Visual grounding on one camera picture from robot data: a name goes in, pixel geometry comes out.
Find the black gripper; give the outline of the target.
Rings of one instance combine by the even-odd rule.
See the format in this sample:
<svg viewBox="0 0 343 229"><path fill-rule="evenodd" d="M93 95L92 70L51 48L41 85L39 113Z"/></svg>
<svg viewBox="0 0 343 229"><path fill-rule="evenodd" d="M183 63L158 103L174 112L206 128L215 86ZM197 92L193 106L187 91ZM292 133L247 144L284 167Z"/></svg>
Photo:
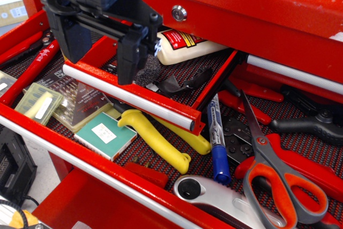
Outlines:
<svg viewBox="0 0 343 229"><path fill-rule="evenodd" d="M117 48L117 76L119 85L132 83L137 71L145 65L148 39L157 39L162 17L142 0L46 0L50 29L58 41L63 55L77 63L92 47L89 29L82 27L75 18L79 13L110 16L124 19L148 29L129 29L119 39Z"/></svg>

